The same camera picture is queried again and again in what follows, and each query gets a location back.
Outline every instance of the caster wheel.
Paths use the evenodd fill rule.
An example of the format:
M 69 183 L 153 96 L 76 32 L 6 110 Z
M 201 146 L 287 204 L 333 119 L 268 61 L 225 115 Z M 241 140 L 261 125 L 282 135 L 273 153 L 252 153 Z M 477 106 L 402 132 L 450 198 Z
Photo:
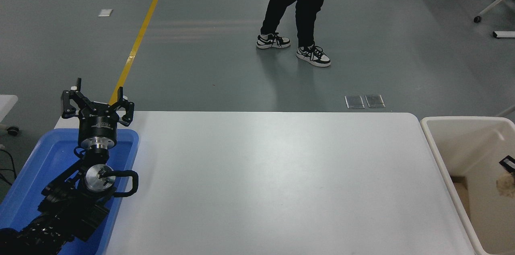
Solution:
M 10 126 L 7 128 L 7 134 L 10 136 L 17 136 L 20 129 L 17 126 Z

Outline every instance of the yellow floor line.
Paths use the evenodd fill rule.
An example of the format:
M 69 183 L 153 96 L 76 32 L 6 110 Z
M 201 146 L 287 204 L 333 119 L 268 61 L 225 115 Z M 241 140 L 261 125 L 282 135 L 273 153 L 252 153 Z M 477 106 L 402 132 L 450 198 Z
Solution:
M 138 33 L 138 37 L 136 41 L 134 41 L 134 45 L 132 46 L 132 50 L 130 51 L 129 57 L 127 58 L 127 62 L 125 62 L 124 69 L 122 70 L 122 74 L 120 75 L 118 82 L 116 83 L 116 87 L 114 88 L 113 94 L 111 95 L 111 99 L 109 100 L 109 104 L 112 105 L 118 100 L 118 88 L 125 84 L 125 80 L 127 79 L 127 75 L 129 75 L 130 68 L 132 63 L 134 62 L 134 58 L 136 57 L 136 53 L 138 53 L 138 49 L 140 48 L 141 41 L 145 32 L 147 31 L 147 26 L 150 23 L 150 19 L 154 13 L 154 9 L 156 9 L 156 5 L 158 4 L 158 0 L 152 0 L 152 4 L 150 4 L 150 8 L 148 9 L 147 16 L 145 20 L 143 20 L 143 24 L 141 25 L 140 32 Z

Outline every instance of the blue tray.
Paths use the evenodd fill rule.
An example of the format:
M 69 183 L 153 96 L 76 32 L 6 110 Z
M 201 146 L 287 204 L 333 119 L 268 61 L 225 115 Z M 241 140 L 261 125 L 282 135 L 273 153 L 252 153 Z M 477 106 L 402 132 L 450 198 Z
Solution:
M 41 213 L 37 206 L 43 200 L 41 191 L 57 175 L 78 159 L 73 154 L 77 146 L 78 129 L 54 129 L 40 138 L 31 156 L 0 205 L 0 228 L 20 231 Z M 119 129 L 118 142 L 109 150 L 107 165 L 116 170 L 132 169 L 139 137 L 134 130 Z M 117 179 L 114 184 L 119 191 L 125 190 L 129 178 Z M 111 237 L 116 215 L 122 198 L 111 198 L 105 206 L 110 209 L 108 217 L 93 233 L 88 242 L 77 238 L 66 243 L 59 255 L 101 255 Z

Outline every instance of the gray floor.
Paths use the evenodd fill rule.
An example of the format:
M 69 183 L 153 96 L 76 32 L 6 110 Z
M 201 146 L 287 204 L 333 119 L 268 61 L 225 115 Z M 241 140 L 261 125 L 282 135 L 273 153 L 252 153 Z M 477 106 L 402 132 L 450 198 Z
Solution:
M 18 170 L 77 77 L 90 99 L 109 100 L 151 1 L 0 0 L 0 93 L 19 97 L 3 123 L 22 128 L 0 143 Z M 472 22 L 492 1 L 325 0 L 315 35 L 333 62 L 315 68 L 295 57 L 293 6 L 278 29 L 292 48 L 259 50 L 268 0 L 159 0 L 125 94 L 136 110 L 302 112 L 348 112 L 345 95 L 381 94 L 386 108 L 357 111 L 492 116 L 515 103 L 515 40 L 491 35 L 515 30 L 515 3 Z M 0 199 L 7 191 L 2 182 Z

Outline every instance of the sneaker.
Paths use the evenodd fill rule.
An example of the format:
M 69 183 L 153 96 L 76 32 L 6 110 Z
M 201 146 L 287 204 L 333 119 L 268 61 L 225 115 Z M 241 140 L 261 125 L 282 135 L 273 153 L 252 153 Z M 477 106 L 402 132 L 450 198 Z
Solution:
M 256 46 L 259 49 L 286 48 L 290 46 L 290 40 L 287 37 L 279 37 L 278 33 L 259 35 Z
M 322 48 L 315 46 L 315 44 L 310 47 L 299 47 L 297 49 L 297 57 L 317 67 L 327 67 L 331 65 L 331 59 L 324 54 Z

